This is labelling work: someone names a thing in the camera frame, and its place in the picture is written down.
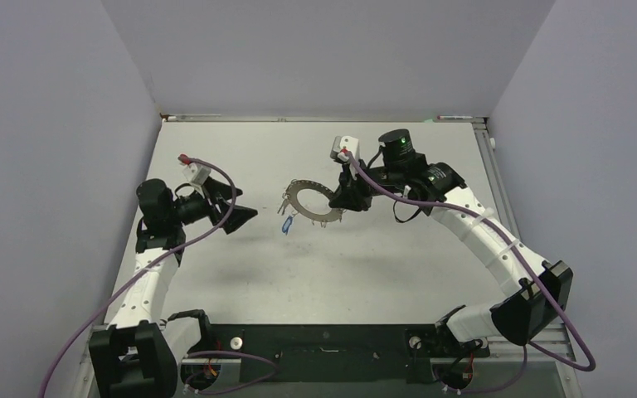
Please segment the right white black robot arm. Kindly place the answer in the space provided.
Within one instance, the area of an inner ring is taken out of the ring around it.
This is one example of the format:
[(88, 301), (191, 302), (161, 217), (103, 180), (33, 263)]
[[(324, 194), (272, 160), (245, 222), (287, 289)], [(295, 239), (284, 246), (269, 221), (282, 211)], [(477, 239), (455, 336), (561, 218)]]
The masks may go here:
[(494, 277), (504, 300), (459, 306), (437, 322), (435, 343), (443, 353), (455, 355), (469, 342), (489, 337), (528, 344), (565, 308), (572, 270), (526, 247), (450, 165), (429, 163), (418, 153), (407, 129), (385, 133), (378, 142), (382, 165), (373, 167), (360, 158), (357, 138), (334, 139), (330, 157), (342, 171), (330, 207), (367, 211), (377, 196), (416, 205), (451, 231)]

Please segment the large silver metal keyring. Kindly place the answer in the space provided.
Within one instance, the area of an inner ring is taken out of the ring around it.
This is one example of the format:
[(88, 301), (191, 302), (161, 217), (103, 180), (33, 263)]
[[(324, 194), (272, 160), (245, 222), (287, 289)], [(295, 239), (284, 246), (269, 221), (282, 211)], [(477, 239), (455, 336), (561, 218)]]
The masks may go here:
[(333, 197), (333, 191), (319, 182), (307, 179), (294, 179), (284, 190), (282, 195), (283, 201), (278, 209), (278, 213), (283, 216), (287, 208), (291, 207), (297, 214), (304, 216), (313, 223), (318, 222), (322, 227), (325, 227), (329, 223), (342, 221), (344, 210), (340, 208), (329, 207), (328, 212), (323, 214), (311, 211), (299, 200), (299, 193), (302, 191), (317, 192), (327, 199)]

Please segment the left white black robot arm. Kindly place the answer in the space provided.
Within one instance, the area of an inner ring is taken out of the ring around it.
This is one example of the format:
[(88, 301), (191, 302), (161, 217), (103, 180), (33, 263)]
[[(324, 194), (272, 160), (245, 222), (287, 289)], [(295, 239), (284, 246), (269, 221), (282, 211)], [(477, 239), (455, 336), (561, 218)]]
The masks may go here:
[(125, 296), (109, 326), (93, 332), (89, 352), (102, 397), (172, 397), (176, 393), (180, 343), (202, 357), (213, 348), (214, 334), (202, 325), (205, 313), (192, 311), (183, 332), (163, 332), (159, 321), (184, 250), (191, 244), (185, 226), (207, 218), (212, 229), (230, 234), (257, 216), (239, 206), (243, 191), (232, 182), (206, 177), (191, 183), (193, 193), (179, 196), (158, 178), (136, 190), (142, 217), (136, 230), (135, 268)]

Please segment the blue tagged key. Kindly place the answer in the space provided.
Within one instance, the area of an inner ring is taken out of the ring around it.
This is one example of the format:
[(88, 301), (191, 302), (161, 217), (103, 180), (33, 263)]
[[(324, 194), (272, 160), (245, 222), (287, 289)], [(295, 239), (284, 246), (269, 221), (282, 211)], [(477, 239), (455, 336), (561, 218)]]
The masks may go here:
[(294, 221), (294, 216), (293, 216), (293, 215), (289, 215), (289, 216), (285, 219), (285, 221), (284, 221), (284, 223), (283, 223), (283, 225), (281, 226), (281, 229), (280, 229), (280, 230), (281, 230), (281, 232), (282, 232), (284, 235), (288, 235), (288, 234), (289, 234), (290, 228), (291, 228), (291, 226), (293, 225), (293, 221)]

